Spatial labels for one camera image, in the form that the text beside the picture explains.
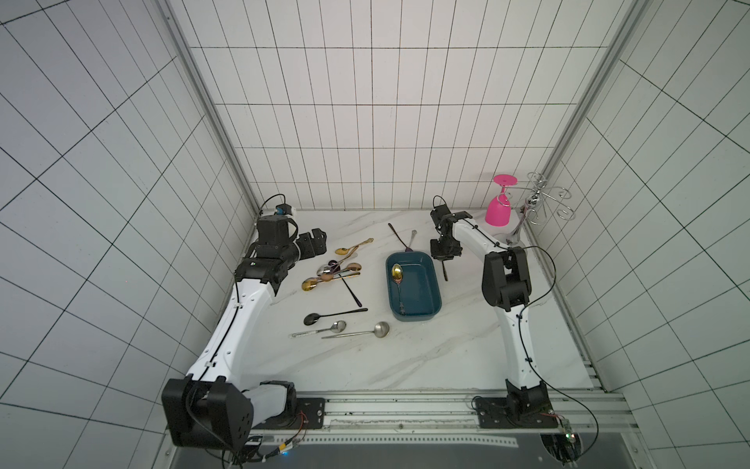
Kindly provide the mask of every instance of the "teal plastic container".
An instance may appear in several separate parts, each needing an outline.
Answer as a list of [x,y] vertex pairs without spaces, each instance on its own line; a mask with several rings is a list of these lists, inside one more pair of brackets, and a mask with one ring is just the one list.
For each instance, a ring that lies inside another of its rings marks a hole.
[[[391,277],[393,264],[400,264],[403,270],[401,302],[404,314],[401,314],[398,304],[398,286]],[[399,321],[428,320],[443,306],[435,276],[435,265],[429,254],[420,251],[391,254],[385,260],[385,276],[388,279],[391,311]]]

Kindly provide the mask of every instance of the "silver ladle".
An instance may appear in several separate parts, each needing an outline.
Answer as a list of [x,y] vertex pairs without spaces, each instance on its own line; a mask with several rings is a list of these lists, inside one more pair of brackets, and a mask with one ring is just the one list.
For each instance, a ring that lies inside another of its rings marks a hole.
[[333,326],[329,327],[328,329],[318,329],[317,331],[295,332],[294,334],[289,334],[289,337],[292,337],[292,338],[302,337],[303,335],[312,335],[312,334],[318,334],[320,332],[328,332],[328,331],[338,334],[339,332],[343,331],[346,328],[347,328],[346,321],[336,321],[335,323],[333,323]]
[[364,332],[349,332],[348,334],[337,334],[337,335],[325,335],[321,338],[335,338],[335,337],[351,337],[353,335],[364,335],[364,334],[375,334],[377,338],[383,338],[388,335],[391,327],[385,321],[380,321],[375,324],[375,330],[364,331]]

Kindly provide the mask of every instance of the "white marble surface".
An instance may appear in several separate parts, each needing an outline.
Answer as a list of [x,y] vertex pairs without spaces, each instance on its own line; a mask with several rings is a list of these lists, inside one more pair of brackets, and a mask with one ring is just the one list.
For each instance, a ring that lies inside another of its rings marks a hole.
[[[484,223],[482,211],[473,212],[475,221],[490,233],[498,229]],[[500,323],[482,297],[482,262],[464,250],[461,257],[447,261],[449,281],[435,262],[442,309],[431,320],[401,322],[391,313],[386,295],[385,261],[404,247],[388,228],[391,222],[408,242],[411,230],[418,231],[412,248],[429,253],[436,237],[429,211],[405,212],[299,212],[300,231],[320,227],[328,234],[328,253],[299,262],[281,284],[274,304],[262,313],[248,337],[250,347],[243,357],[242,384],[262,380],[293,381],[301,391],[366,389],[505,389],[506,358]],[[363,306],[370,310],[321,318],[305,326],[302,318],[316,312],[347,311],[357,308],[341,281],[322,284],[304,292],[304,279],[330,259],[338,259],[337,248],[350,247],[367,238],[355,260],[362,274],[347,280]],[[536,256],[529,256],[531,298],[549,288]],[[345,320],[346,332],[372,330],[384,320],[391,326],[383,338],[360,335],[322,340],[322,335],[290,338],[291,332],[322,329],[334,320]],[[590,387],[591,382],[565,321],[548,295],[531,307],[532,340],[541,375],[553,386]]]

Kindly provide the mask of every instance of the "white tile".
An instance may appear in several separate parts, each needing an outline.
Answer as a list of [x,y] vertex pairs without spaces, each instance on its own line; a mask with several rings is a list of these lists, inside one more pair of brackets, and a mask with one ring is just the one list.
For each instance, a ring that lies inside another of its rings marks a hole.
[[681,231],[636,267],[635,274],[646,288],[651,288],[699,252],[701,247]]
[[599,378],[606,389],[617,389],[638,380],[624,349],[597,362]]
[[65,467],[127,469],[141,431],[107,423],[89,422]]
[[292,104],[312,104],[313,90],[308,74],[308,60],[305,50],[281,49],[278,52],[281,59],[284,85],[286,86],[286,92],[289,93],[289,102]]
[[681,95],[703,70],[747,10],[747,5],[739,2],[726,2],[708,28],[701,32],[700,39],[679,65],[664,90],[673,96]]
[[430,40],[428,47],[447,47],[453,24],[455,2],[436,0],[432,3],[432,20],[430,21]]
[[161,288],[145,315],[148,321],[176,340],[182,338],[190,317],[190,312]]
[[626,59],[627,64],[639,73],[646,71],[687,6],[688,2],[662,2],[633,52]]
[[525,47],[539,11],[540,2],[511,2],[500,35],[500,47]]
[[138,314],[145,314],[158,284],[117,249],[110,249],[89,280]]
[[688,226],[690,234],[695,236],[702,246],[711,246],[723,235],[744,223],[750,218],[750,205],[732,203],[732,210],[729,210],[728,203],[733,200],[743,200],[742,197],[747,197],[746,194],[750,194],[750,179],[739,183],[716,204],[693,220]]
[[602,310],[602,307],[599,305],[598,302],[588,307],[587,310],[585,310],[583,313],[580,314],[580,316],[576,318],[576,321],[578,322],[578,326],[580,327],[580,331],[584,335],[591,332],[592,329],[599,326],[606,320],[607,320],[607,316],[605,316],[604,310]]
[[707,467],[714,461],[721,461],[728,467],[742,467],[750,457],[750,447],[746,443],[685,446],[677,451],[686,469]]
[[625,352],[641,379],[690,360],[669,326],[662,326],[626,345]]
[[576,91],[585,86],[589,69],[596,49],[570,49],[556,83],[549,96],[551,103],[571,103],[577,101]]
[[640,409],[651,405],[651,399],[646,394],[644,385],[641,382],[629,384],[628,386],[621,387],[617,390],[625,396],[625,400],[628,402],[628,406],[631,409]]
[[146,200],[130,220],[130,224],[169,262],[177,255],[180,238],[154,205]]
[[647,293],[640,295],[610,317],[610,323],[623,344],[629,344],[666,323]]
[[666,41],[659,47],[646,77],[657,86],[663,87],[680,66],[691,48],[700,38],[724,2],[697,2],[688,4]]
[[740,383],[734,386],[717,389],[716,396],[732,417],[735,425],[742,432],[745,439],[750,435],[750,418],[746,412],[745,397],[750,392],[750,383]]
[[[83,276],[91,273],[110,245],[39,183],[16,197],[0,221]],[[55,236],[48,236],[52,231]]]
[[198,301],[198,293],[174,269],[169,269],[161,284],[169,294],[188,311],[192,311]]
[[742,240],[747,239],[748,236],[750,236],[750,223],[745,222],[706,251],[736,284],[750,279],[748,253],[743,249],[737,249],[738,245],[742,245]]
[[372,47],[399,47],[401,3],[399,0],[385,0],[371,5]]
[[568,58],[567,49],[544,49],[536,65],[524,103],[546,103]]
[[[700,280],[701,288],[693,288]],[[651,297],[667,320],[695,308],[730,288],[733,284],[706,255],[699,254],[649,289]]]
[[96,46],[107,66],[114,73],[127,95],[132,95],[146,79],[128,52],[118,31],[107,17],[100,2],[79,0],[67,6],[73,11],[76,20]]
[[587,276],[597,296],[604,295],[630,273],[630,266],[619,249],[613,249]]
[[698,117],[677,104],[630,160],[633,171],[644,181],[650,179],[700,122]]
[[[713,392],[690,395],[654,407],[676,446],[742,439]],[[699,425],[702,431],[694,431],[693,425]]]
[[638,424],[638,428],[649,448],[672,446],[669,434],[654,407],[633,410],[633,417],[635,417],[635,422]]
[[315,2],[302,2],[301,4],[297,4],[297,8],[299,9],[299,18],[302,23],[304,45],[306,47],[323,47],[323,25],[320,22],[319,4]]
[[[388,117],[382,109],[377,110],[378,116]],[[357,129],[357,109],[354,106],[333,106],[333,116],[336,123],[336,141],[339,148],[357,148],[359,146],[358,129]],[[387,146],[393,146],[393,125],[395,124],[395,115],[389,116],[391,123],[391,143]],[[381,142],[377,146],[386,146],[386,142]]]
[[622,347],[612,326],[605,321],[585,335],[592,359],[599,361]]
[[[49,383],[58,392],[50,393]],[[2,402],[49,412],[89,418],[104,386],[43,366],[27,363],[3,395]]]
[[352,46],[352,18],[349,2],[325,0],[320,2],[323,35],[326,47]]
[[7,64],[0,92],[58,152],[67,151],[86,134],[86,125],[8,31],[0,32],[0,45]]
[[21,18],[7,28],[90,128],[112,112],[112,105],[46,15]]
[[710,389],[698,367],[692,362],[656,374],[641,383],[651,401],[656,404]]
[[216,80],[219,90],[221,103],[237,104],[245,103],[249,97],[245,96],[245,91],[240,83],[238,71],[235,68],[235,62],[230,50],[221,49],[204,49],[203,53],[211,67],[211,74]]
[[160,428],[159,433],[144,431],[141,434],[133,458],[130,460],[130,465],[127,466],[128,469],[150,469],[156,459],[156,453],[161,448],[161,430],[162,428]]
[[[63,467],[86,426],[84,419],[21,407],[3,406],[3,415],[13,423],[13,431],[5,432],[0,451],[5,464],[15,467]],[[40,437],[49,438],[51,446],[44,451],[32,443]]]
[[699,116],[708,116],[750,68],[750,56],[745,53],[748,41],[750,17],[745,17],[685,90],[680,102]]
[[534,70],[539,63],[541,55],[542,49],[523,49],[523,56],[521,57],[520,65],[518,65],[518,69],[515,72],[513,86],[508,95],[509,103],[524,102],[524,96],[529,88]]
[[[373,102],[373,54],[371,49],[354,49],[354,77],[355,77],[355,83],[354,87],[356,88],[356,99],[357,104],[372,104]],[[419,85],[422,86],[422,79],[420,77]]]
[[401,5],[401,47],[426,47],[430,31],[430,0],[406,0]]
[[446,72],[448,51],[430,49],[427,51],[427,65],[424,69],[424,86],[422,87],[422,104],[438,104],[440,89],[443,87],[443,75]]
[[484,104],[504,104],[508,102],[514,75],[521,64],[522,49],[497,49],[492,65],[487,89],[484,91]]
[[11,21],[39,9],[39,4],[37,2],[33,2],[32,0],[4,3],[0,7],[0,22],[4,23],[6,21]]
[[141,322],[138,314],[89,282],[83,285],[67,311],[126,342],[133,338]]
[[750,148],[750,139],[748,138],[748,128],[750,128],[750,119],[740,122],[737,127],[729,134],[729,137],[742,145],[744,149]]
[[[750,173],[748,153],[729,139],[719,143],[685,178],[664,198],[664,204],[683,224],[692,221],[701,211],[722,197]],[[717,181],[705,184],[704,181]],[[699,200],[690,197],[696,184],[701,186]]]
[[109,386],[154,401],[161,391],[167,368],[145,353],[128,347]]
[[[398,92],[398,51],[394,49],[375,49],[372,55],[372,93],[373,104],[396,104]],[[349,101],[337,101],[350,104]]]
[[[349,114],[352,111],[351,106],[344,107],[344,109]],[[341,128],[338,125],[338,116],[342,116],[342,114],[338,113],[337,115],[337,132]],[[396,135],[396,106],[373,106],[373,132],[373,146],[375,148],[393,148]],[[341,145],[340,134],[338,138],[339,145]]]
[[685,469],[677,448],[651,449],[649,452],[659,469]]
[[63,314],[31,357],[32,362],[106,384],[127,344]]
[[302,47],[302,28],[300,28],[297,4],[293,0],[267,4],[271,17],[271,26],[276,47]]
[[[747,340],[750,302],[734,288],[671,322],[674,332],[693,358]],[[721,320],[716,320],[716,312]]]
[[599,299],[599,303],[609,317],[627,306],[627,304],[645,291],[644,286],[639,282],[635,274],[631,272],[606,292]]

